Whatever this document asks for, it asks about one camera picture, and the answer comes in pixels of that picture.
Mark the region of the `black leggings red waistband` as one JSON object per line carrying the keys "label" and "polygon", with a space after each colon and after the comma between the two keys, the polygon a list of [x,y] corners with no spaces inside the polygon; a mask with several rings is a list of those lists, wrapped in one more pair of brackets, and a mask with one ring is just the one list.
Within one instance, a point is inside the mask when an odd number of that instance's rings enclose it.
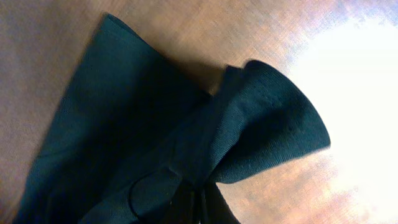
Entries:
{"label": "black leggings red waistband", "polygon": [[272,66],[203,91],[105,14],[27,177],[16,223],[236,223],[232,184],[328,147],[307,97]]}

